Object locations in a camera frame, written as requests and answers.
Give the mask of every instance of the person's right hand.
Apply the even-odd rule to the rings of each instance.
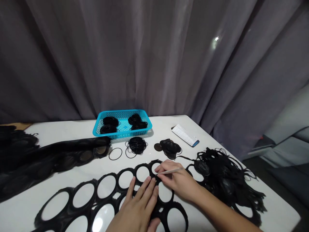
[[[200,192],[200,185],[193,179],[193,177],[182,169],[171,174],[160,175],[160,172],[169,171],[177,168],[183,168],[180,163],[175,163],[169,159],[162,162],[154,171],[158,173],[158,177],[169,188],[173,189],[177,195],[188,201],[193,201],[196,195]]]

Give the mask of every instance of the thin stick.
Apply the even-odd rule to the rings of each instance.
[[[161,173],[158,173],[157,175],[165,175],[165,174],[170,174],[170,173],[173,173],[173,172],[177,172],[177,171],[180,171],[182,170],[183,168],[177,168],[177,169],[173,169],[173,170],[169,170],[169,171],[164,171],[164,172],[161,172]]]

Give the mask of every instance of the blue basket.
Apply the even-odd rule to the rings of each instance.
[[[136,113],[139,114],[142,121],[148,122],[147,128],[139,130],[130,130],[132,125],[129,124],[128,118]],[[100,129],[104,125],[103,118],[105,117],[115,117],[118,119],[119,125],[117,127],[116,133],[100,134]],[[149,120],[149,117],[144,110],[103,111],[99,113],[92,133],[94,136],[97,137],[107,136],[110,137],[111,139],[118,139],[118,138],[146,134],[151,128],[152,128],[151,121]]]

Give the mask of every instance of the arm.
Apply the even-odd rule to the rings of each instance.
[[[155,171],[160,173],[180,167],[182,167],[180,163],[166,160]],[[172,178],[169,178],[158,174],[166,186],[173,189],[180,197],[200,207],[221,232],[261,232],[257,226],[200,186],[185,169],[174,172],[171,176]]]

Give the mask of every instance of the brown disc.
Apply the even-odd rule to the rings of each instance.
[[[154,149],[155,149],[156,151],[162,151],[161,144],[156,143],[156,144],[154,145]]]

